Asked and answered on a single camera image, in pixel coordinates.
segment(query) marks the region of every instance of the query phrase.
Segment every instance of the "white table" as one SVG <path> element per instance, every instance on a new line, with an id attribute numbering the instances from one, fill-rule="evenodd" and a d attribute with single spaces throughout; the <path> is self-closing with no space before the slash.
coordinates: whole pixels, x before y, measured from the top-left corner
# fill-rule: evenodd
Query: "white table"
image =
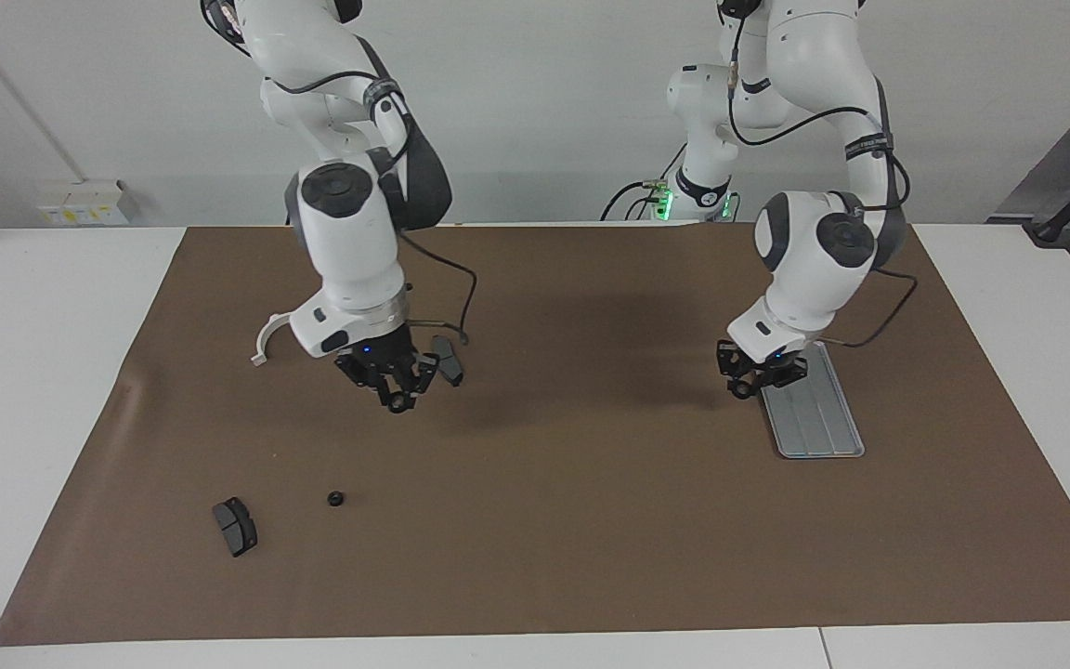
<path id="1" fill-rule="evenodd" d="M 918 232 L 1070 496 L 1070 258 Z M 183 229 L 0 231 L 0 614 Z M 0 649 L 0 666 L 1070 666 L 1070 623 Z"/>

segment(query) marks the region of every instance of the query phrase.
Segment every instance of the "gray metal plate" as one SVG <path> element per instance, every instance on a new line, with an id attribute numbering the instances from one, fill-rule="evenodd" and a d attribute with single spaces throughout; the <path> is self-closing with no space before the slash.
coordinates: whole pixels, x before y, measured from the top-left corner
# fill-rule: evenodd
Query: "gray metal plate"
<path id="1" fill-rule="evenodd" d="M 861 457 L 866 445 L 827 348 L 816 341 L 804 356 L 807 378 L 785 389 L 762 390 L 778 452 L 792 460 Z"/>

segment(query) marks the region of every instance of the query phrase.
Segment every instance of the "white curved part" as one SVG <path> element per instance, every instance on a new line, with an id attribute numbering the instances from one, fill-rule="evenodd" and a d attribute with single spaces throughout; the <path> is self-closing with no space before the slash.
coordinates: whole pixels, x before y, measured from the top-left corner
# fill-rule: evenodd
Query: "white curved part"
<path id="1" fill-rule="evenodd" d="M 710 64 L 681 69 L 667 88 L 668 105 L 687 130 L 687 152 L 679 169 L 698 186 L 724 186 L 734 172 L 738 148 L 728 128 L 728 92 L 729 67 Z M 719 196 L 713 202 L 697 202 L 674 174 L 671 188 L 673 219 L 704 219 L 721 208 Z"/>
<path id="2" fill-rule="evenodd" d="M 883 93 L 858 44 L 857 13 L 857 0 L 765 0 L 747 18 L 743 33 L 743 83 L 734 107 L 738 126 L 778 126 L 791 106 L 812 115 L 855 107 L 867 113 L 846 111 L 827 118 L 846 147 L 886 131 Z M 746 93 L 745 81 L 764 79 L 770 80 L 764 92 Z M 851 191 L 865 207 L 889 203 L 891 169 L 886 153 L 863 153 L 846 165 Z M 729 326 L 737 346 L 760 363 L 776 351 L 798 351 L 819 338 L 873 264 L 871 258 L 859 267 L 843 267 L 820 245 L 816 226 L 825 215 L 844 213 L 844 201 L 828 194 L 785 196 L 785 254 L 774 268 L 765 295 Z M 886 216 L 884 211 L 862 212 L 875 240 Z M 769 219 L 764 211 L 755 228 L 761 256 L 767 256 L 776 242 Z"/>
<path id="3" fill-rule="evenodd" d="M 361 211 L 333 217 L 311 208 L 303 185 L 315 169 L 300 170 L 297 192 L 300 225 L 308 243 L 308 255 L 322 278 L 321 291 L 342 310 L 370 309 L 398 295 L 403 289 L 403 270 L 398 263 L 398 242 L 386 198 L 379 189 L 373 165 L 365 155 L 346 164 L 357 166 L 368 177 L 372 191 Z"/>
<path id="4" fill-rule="evenodd" d="M 736 26 L 736 21 L 731 21 L 730 25 Z M 761 85 L 769 77 L 765 35 L 767 35 L 767 13 L 760 11 L 746 18 L 746 30 L 743 31 L 743 42 L 737 55 L 738 81 L 734 94 L 734 119 L 737 119 L 738 128 L 771 131 L 781 127 L 792 109 L 795 109 L 795 106 L 778 92 L 776 86 L 768 86 L 756 93 L 749 93 L 746 89 L 747 83 Z"/>
<path id="5" fill-rule="evenodd" d="M 840 113 L 827 119 L 841 133 L 844 145 L 883 132 L 883 98 L 858 43 L 857 0 L 776 0 L 769 26 L 767 72 L 771 88 L 811 113 L 836 107 L 867 110 L 868 117 Z M 886 204 L 888 158 L 866 153 L 851 159 L 849 184 L 866 207 Z M 865 216 L 875 235 L 884 221 L 885 212 L 867 212 Z"/>
<path id="6" fill-rule="evenodd" d="M 269 94 L 268 86 L 308 88 L 326 77 L 347 72 L 377 76 L 373 60 L 357 36 L 340 25 L 330 0 L 236 0 L 234 9 L 243 28 L 250 58 L 273 81 L 264 81 L 264 106 L 277 123 L 296 128 L 322 161 L 349 155 L 352 147 L 336 147 L 349 132 L 341 123 L 370 119 L 363 96 L 372 83 L 365 76 L 348 76 L 328 81 L 309 93 Z M 378 104 L 374 126 L 383 145 L 396 155 L 407 141 L 407 110 L 403 98 L 392 94 Z M 326 127 L 330 119 L 338 122 Z M 399 178 L 404 179 L 404 158 Z"/>
<path id="7" fill-rule="evenodd" d="M 266 325 L 263 325 L 263 329 L 258 331 L 258 339 L 255 340 L 255 355 L 250 358 L 250 362 L 255 363 L 255 367 L 263 367 L 266 364 L 268 341 L 271 341 L 271 336 L 286 325 L 291 318 L 291 314 L 272 314 L 271 318 L 266 321 Z"/>
<path id="8" fill-rule="evenodd" d="M 319 359 L 358 341 L 388 335 L 407 323 L 407 293 L 402 291 L 382 305 L 356 314 L 340 309 L 324 292 L 317 292 L 293 310 L 290 322 L 300 346 Z"/>
<path id="9" fill-rule="evenodd" d="M 738 348 L 760 363 L 776 351 L 799 351 L 819 338 L 870 274 L 870 261 L 843 267 L 824 250 L 815 235 L 824 216 L 844 213 L 840 198 L 804 192 L 786 192 L 785 196 L 785 254 L 765 295 L 729 325 L 730 337 Z M 756 221 L 754 238 L 759 254 L 767 256 L 773 240 L 765 209 Z"/>
<path id="10" fill-rule="evenodd" d="M 322 161 L 366 152 L 365 133 L 348 123 L 369 120 L 361 103 L 319 93 L 293 95 L 275 81 L 264 80 L 259 90 L 263 110 L 273 122 L 296 131 Z"/>

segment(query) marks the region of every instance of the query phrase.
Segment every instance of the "robotic arm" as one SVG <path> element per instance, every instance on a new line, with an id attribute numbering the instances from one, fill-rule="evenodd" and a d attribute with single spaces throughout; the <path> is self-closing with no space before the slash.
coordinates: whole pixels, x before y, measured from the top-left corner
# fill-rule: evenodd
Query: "robotic arm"
<path id="1" fill-rule="evenodd" d="M 899 250 L 905 238 L 903 202 L 886 94 L 857 42 L 862 0 L 724 0 L 722 50 L 734 55 L 725 98 L 718 101 L 717 65 L 684 67 L 672 81 L 694 81 L 702 94 L 672 106 L 688 123 L 687 158 L 672 183 L 672 217 L 710 215 L 724 194 L 740 127 L 777 128 L 792 109 L 827 118 L 841 133 L 850 194 L 785 192 L 756 218 L 755 246 L 774 280 L 760 301 L 730 323 L 731 341 L 718 344 L 729 387 L 750 398 L 762 385 L 782 386 L 806 376 L 802 350 L 827 329 L 866 275 Z M 679 102 L 692 101 L 686 105 Z M 717 117 L 721 105 L 727 113 Z M 705 123 L 719 118 L 729 127 Z M 904 185 L 910 192 L 910 182 Z"/>
<path id="2" fill-rule="evenodd" d="M 402 413 L 427 391 L 439 358 L 413 347 L 396 233 L 439 223 L 452 189 L 402 89 L 373 47 L 346 30 L 361 9 L 361 0 L 202 0 L 214 30 L 262 69 L 266 113 L 322 161 L 285 194 L 321 288 L 269 329 L 290 322 L 309 355 L 336 353 L 349 380 Z"/>

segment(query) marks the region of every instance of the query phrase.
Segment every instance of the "white wall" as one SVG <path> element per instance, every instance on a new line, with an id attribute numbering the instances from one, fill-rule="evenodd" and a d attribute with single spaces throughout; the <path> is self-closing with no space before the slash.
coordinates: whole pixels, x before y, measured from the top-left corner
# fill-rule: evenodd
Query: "white wall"
<path id="1" fill-rule="evenodd" d="M 596 217 L 683 141 L 671 72 L 717 59 L 710 0 L 368 0 L 353 27 L 445 159 L 452 221 Z M 1070 126 L 1070 3 L 874 0 L 862 29 L 916 179 L 915 222 L 983 221 Z M 0 67 L 76 164 L 126 182 L 151 224 L 276 224 L 286 177 L 311 161 L 264 118 L 259 72 L 192 0 L 0 1 Z M 12 123 L 0 110 L 0 225 L 31 225 L 26 182 L 67 170 Z M 743 217 L 781 187 L 845 186 L 829 127 L 743 155 Z"/>

